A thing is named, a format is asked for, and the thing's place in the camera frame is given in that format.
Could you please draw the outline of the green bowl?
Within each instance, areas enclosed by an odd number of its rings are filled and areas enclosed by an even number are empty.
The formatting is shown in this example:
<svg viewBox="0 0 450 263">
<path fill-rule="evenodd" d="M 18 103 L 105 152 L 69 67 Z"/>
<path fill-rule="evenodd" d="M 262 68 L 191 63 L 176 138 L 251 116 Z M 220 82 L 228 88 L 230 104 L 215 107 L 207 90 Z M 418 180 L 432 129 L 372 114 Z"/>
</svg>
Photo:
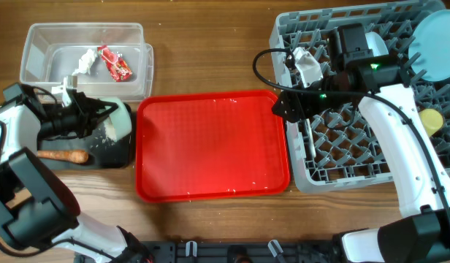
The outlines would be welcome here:
<svg viewBox="0 0 450 263">
<path fill-rule="evenodd" d="M 118 108 L 113 113 L 110 113 L 108 118 L 111 119 L 115 126 L 118 140 L 123 139 L 132 131 L 131 113 L 119 98 L 103 98 L 102 101 L 116 102 L 118 104 Z"/>
</svg>

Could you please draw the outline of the orange carrot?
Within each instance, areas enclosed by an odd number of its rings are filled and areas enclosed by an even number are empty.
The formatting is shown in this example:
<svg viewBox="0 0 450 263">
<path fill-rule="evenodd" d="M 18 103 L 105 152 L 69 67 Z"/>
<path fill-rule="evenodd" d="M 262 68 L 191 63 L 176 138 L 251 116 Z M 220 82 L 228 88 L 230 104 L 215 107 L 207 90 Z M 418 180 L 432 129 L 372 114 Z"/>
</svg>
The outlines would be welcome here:
<svg viewBox="0 0 450 263">
<path fill-rule="evenodd" d="M 67 161 L 75 164 L 84 164 L 89 159 L 85 150 L 38 150 L 37 156 L 43 159 Z"/>
</svg>

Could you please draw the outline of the red snack wrapper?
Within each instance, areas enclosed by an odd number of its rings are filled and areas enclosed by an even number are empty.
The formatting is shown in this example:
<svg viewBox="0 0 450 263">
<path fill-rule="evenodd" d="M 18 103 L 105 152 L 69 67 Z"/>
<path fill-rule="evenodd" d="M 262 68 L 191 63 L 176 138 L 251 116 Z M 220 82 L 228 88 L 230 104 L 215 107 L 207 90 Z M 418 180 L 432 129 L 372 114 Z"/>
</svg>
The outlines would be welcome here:
<svg viewBox="0 0 450 263">
<path fill-rule="evenodd" d="M 97 53 L 105 63 L 110 76 L 115 82 L 127 81 L 133 74 L 121 55 L 114 53 L 106 45 L 97 48 Z"/>
</svg>

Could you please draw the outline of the white tissue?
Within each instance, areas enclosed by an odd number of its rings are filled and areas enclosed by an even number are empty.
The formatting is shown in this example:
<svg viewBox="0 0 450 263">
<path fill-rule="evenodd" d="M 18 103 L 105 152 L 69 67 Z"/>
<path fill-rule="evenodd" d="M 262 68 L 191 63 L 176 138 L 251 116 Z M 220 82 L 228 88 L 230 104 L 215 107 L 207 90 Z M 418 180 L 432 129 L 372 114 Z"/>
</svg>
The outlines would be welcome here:
<svg viewBox="0 0 450 263">
<path fill-rule="evenodd" d="M 85 75 L 91 76 L 91 67 L 97 60 L 98 53 L 93 49 L 87 51 L 79 58 L 77 68 L 71 73 L 71 76 Z"/>
</svg>

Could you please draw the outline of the white plastic spoon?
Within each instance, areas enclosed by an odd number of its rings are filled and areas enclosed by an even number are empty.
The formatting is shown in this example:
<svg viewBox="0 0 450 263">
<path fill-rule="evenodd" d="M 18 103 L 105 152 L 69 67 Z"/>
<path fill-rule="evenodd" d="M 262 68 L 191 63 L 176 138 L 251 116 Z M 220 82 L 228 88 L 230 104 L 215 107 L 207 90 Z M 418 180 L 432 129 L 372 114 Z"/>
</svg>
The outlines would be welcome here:
<svg viewBox="0 0 450 263">
<path fill-rule="evenodd" d="M 308 149 L 310 151 L 311 158 L 314 159 L 316 157 L 316 149 L 314 145 L 313 132 L 310 125 L 310 120 L 308 118 L 305 120 L 305 126 L 306 126 L 306 133 L 308 135 L 308 144 L 309 144 Z"/>
</svg>

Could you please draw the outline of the small light blue bowl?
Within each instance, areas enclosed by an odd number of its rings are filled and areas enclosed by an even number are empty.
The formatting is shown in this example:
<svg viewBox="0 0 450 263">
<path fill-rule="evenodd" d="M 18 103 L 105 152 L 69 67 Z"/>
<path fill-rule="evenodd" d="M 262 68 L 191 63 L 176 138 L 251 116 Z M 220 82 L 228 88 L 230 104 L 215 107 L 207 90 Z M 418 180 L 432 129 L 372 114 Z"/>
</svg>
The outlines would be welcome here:
<svg viewBox="0 0 450 263">
<path fill-rule="evenodd" d="M 379 34 L 371 31 L 365 34 L 365 38 L 367 46 L 372 50 L 375 57 L 389 54 L 386 44 Z"/>
</svg>

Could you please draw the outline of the yellow cup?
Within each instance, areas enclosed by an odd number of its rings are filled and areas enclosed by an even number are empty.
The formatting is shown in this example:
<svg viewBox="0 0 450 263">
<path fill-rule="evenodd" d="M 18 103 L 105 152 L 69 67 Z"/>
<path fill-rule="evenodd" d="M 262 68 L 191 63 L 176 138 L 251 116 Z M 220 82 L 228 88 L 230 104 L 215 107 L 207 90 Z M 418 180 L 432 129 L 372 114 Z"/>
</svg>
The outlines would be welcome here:
<svg viewBox="0 0 450 263">
<path fill-rule="evenodd" d="M 435 109 L 423 109 L 419 112 L 419 118 L 428 137 L 441 130 L 444 125 L 443 115 Z"/>
</svg>

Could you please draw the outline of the light blue plate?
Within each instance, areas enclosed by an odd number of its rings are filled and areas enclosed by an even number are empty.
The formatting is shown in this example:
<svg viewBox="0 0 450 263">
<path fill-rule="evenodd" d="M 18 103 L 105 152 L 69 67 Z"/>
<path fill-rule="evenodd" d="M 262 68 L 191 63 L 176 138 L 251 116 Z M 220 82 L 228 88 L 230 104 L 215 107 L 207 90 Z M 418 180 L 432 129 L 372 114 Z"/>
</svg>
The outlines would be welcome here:
<svg viewBox="0 0 450 263">
<path fill-rule="evenodd" d="M 415 73 L 425 70 L 423 79 L 440 82 L 450 78 L 450 9 L 428 15 L 416 27 L 408 57 L 420 56 L 412 63 Z"/>
</svg>

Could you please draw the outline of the cooked white rice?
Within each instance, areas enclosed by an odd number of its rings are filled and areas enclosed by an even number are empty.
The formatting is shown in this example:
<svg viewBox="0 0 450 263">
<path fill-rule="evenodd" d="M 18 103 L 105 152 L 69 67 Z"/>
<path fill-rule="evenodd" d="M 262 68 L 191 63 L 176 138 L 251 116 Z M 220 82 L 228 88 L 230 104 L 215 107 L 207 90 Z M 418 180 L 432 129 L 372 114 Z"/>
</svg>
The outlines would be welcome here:
<svg viewBox="0 0 450 263">
<path fill-rule="evenodd" d="M 118 141 L 115 126 L 110 118 L 103 121 L 94 130 L 90 138 L 89 148 L 113 146 Z"/>
</svg>

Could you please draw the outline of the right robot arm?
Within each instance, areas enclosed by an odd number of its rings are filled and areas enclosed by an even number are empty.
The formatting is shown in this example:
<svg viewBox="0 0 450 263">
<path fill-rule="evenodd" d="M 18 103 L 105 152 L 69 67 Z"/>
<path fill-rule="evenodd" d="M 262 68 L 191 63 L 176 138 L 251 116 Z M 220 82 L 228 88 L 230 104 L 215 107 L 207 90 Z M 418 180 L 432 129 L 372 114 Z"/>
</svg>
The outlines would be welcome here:
<svg viewBox="0 0 450 263">
<path fill-rule="evenodd" d="M 381 147 L 402 218 L 341 237 L 348 262 L 450 260 L 450 177 L 422 126 L 405 67 L 395 57 L 348 62 L 307 88 L 278 86 L 276 115 L 292 123 L 352 102 Z"/>
</svg>

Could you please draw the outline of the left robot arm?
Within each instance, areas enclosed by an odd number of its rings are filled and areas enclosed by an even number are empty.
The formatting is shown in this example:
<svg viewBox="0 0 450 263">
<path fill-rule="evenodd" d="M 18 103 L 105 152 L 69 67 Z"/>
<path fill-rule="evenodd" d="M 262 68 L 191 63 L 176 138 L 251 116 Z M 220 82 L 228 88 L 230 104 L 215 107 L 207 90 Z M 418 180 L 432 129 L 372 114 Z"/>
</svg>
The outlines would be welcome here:
<svg viewBox="0 0 450 263">
<path fill-rule="evenodd" d="M 43 140 L 83 139 L 110 121 L 119 139 L 131 133 L 120 99 L 92 99 L 66 89 L 63 104 L 43 104 L 44 89 L 14 83 L 0 105 L 0 251 L 17 258 L 53 248 L 78 262 L 153 262 L 148 247 L 120 226 L 82 213 L 74 194 L 38 155 Z"/>
</svg>

